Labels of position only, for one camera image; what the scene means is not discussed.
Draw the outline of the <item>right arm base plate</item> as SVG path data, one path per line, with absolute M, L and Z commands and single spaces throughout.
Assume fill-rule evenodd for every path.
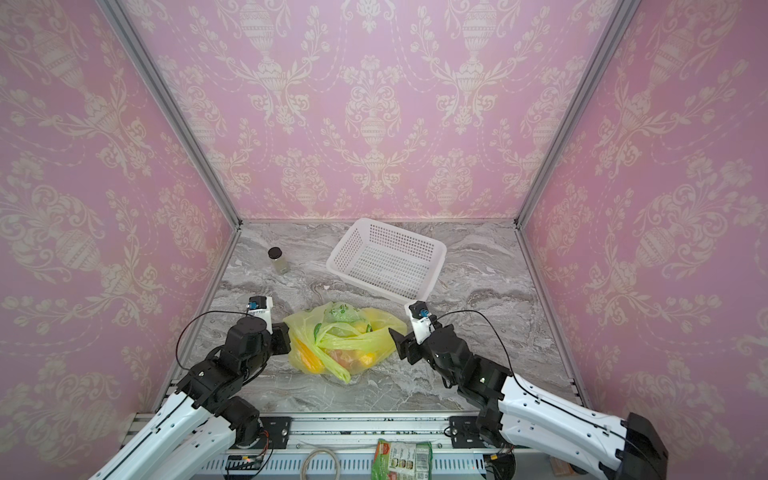
M 501 445 L 497 433 L 477 416 L 450 416 L 444 435 L 450 439 L 454 449 L 492 448 Z

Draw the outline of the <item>white plastic basket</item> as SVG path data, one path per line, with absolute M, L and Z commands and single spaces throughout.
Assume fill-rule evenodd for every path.
M 405 304 L 427 300 L 446 254 L 441 241 L 361 218 L 333 248 L 326 268 L 350 285 Z

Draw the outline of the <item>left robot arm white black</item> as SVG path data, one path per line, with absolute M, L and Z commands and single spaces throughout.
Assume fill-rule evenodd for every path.
M 152 419 L 94 479 L 190 479 L 233 446 L 270 441 L 259 410 L 239 396 L 271 357 L 291 351 L 289 327 L 247 314 L 223 345 L 189 368 Z

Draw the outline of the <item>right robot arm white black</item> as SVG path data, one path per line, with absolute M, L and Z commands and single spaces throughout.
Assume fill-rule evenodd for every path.
M 598 479 L 666 478 L 669 452 L 647 418 L 621 418 L 551 394 L 472 353 L 450 326 L 390 336 L 401 359 L 425 361 L 478 408 L 476 427 L 485 442 L 538 450 Z

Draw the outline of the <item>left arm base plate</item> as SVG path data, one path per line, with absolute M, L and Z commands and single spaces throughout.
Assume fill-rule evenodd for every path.
M 235 445 L 240 449 L 284 450 L 287 448 L 293 418 L 266 416 L 238 429 Z

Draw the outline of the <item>yellow-green plastic bag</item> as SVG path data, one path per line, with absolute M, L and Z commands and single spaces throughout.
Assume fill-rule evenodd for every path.
M 396 316 L 376 308 L 329 302 L 284 319 L 290 364 L 309 375 L 324 375 L 348 384 L 387 359 L 396 347 L 390 332 L 407 334 Z

